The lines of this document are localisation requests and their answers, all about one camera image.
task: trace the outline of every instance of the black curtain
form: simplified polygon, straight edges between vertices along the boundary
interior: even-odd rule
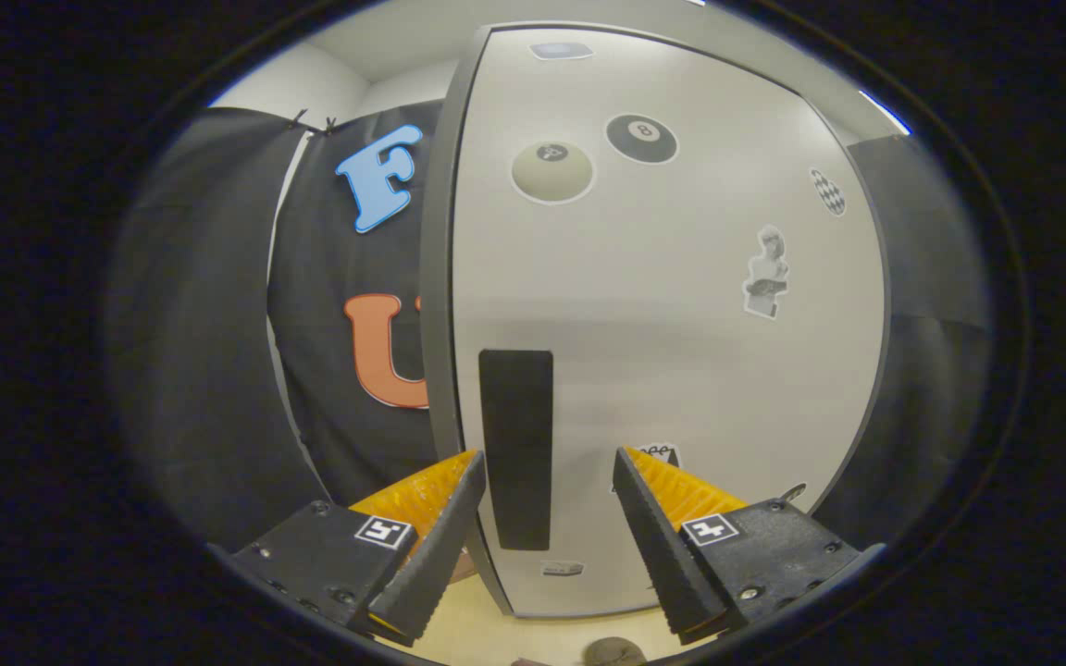
[[[972,220],[930,153],[906,136],[850,152],[883,228],[891,327],[871,420],[815,518],[863,548],[908,529],[964,456],[994,330]]]
[[[418,329],[418,239],[432,135],[441,101],[398,107],[310,137],[278,214],[270,277],[274,325],[293,417],[332,498],[342,505],[436,462],[431,418],[370,396],[356,379],[349,298],[390,294],[393,368],[423,378]],[[410,204],[367,233],[356,233],[355,198],[337,165],[403,125],[423,139],[406,149],[415,176],[394,189]]]
[[[140,469],[187,527],[237,550],[323,497],[275,387],[270,232],[304,135],[241,109],[199,114],[123,221],[106,346]]]

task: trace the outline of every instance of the statue sticker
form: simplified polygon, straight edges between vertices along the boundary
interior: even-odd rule
[[[779,304],[775,298],[788,292],[788,262],[784,261],[784,234],[766,225],[758,234],[762,253],[747,262],[749,278],[743,283],[743,309],[775,320]]]

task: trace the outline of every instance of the screw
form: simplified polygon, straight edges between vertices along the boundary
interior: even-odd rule
[[[355,595],[351,594],[349,590],[341,590],[337,586],[328,587],[328,589],[326,589],[326,596],[335,599],[335,601],[346,604],[346,606],[351,606],[356,602]]]

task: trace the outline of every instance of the beige ball sticker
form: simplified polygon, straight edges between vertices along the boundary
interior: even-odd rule
[[[538,204],[567,204],[588,193],[595,180],[592,160],[575,144],[540,141],[513,160],[513,185]]]

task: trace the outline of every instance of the round object on floor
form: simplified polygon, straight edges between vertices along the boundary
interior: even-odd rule
[[[613,636],[586,646],[583,663],[586,666],[641,666],[648,663],[648,657],[633,641]]]

